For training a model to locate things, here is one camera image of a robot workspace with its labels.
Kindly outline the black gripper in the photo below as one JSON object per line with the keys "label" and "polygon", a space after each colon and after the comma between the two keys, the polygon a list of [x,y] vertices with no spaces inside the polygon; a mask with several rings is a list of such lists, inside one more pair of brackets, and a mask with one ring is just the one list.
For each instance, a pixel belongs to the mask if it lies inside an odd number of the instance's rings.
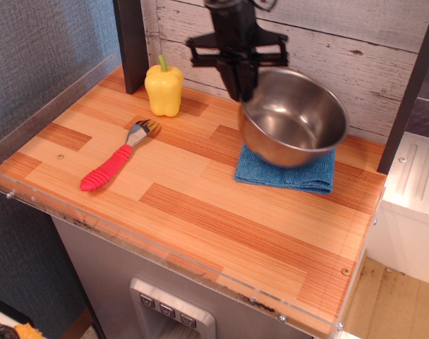
{"label": "black gripper", "polygon": [[205,1],[204,5],[214,32],[186,41],[191,62],[195,67],[216,67],[231,99],[247,102],[257,85],[259,66],[288,64],[288,37],[258,25],[254,1]]}

